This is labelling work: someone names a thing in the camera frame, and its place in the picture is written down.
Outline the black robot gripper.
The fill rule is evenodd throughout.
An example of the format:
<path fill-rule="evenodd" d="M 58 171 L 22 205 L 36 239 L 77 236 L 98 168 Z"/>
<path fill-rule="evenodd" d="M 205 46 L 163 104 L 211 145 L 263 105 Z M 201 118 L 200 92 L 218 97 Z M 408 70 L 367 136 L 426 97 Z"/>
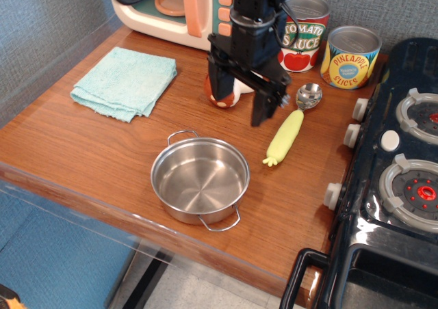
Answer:
<path fill-rule="evenodd" d="M 287 104 L 290 77 L 277 59 L 283 46 L 286 15 L 251 20 L 232 14 L 231 20 L 230 36 L 208 36 L 211 92 L 216 101 L 223 100 L 233 92 L 235 78 L 254 89 L 251 126 L 259 126 L 273 116 L 277 107 Z"/>

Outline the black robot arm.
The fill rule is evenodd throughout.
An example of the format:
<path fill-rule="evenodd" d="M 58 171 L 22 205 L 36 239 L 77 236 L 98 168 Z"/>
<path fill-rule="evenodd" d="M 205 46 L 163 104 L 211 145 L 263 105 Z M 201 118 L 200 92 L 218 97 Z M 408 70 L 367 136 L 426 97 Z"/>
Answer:
<path fill-rule="evenodd" d="M 291 78 L 278 60 L 285 24 L 292 11 L 287 0 L 233 0 L 231 35 L 209 35 L 208 76 L 215 100 L 233 92 L 236 80 L 255 91 L 252 126 L 271 118 L 287 100 Z"/>

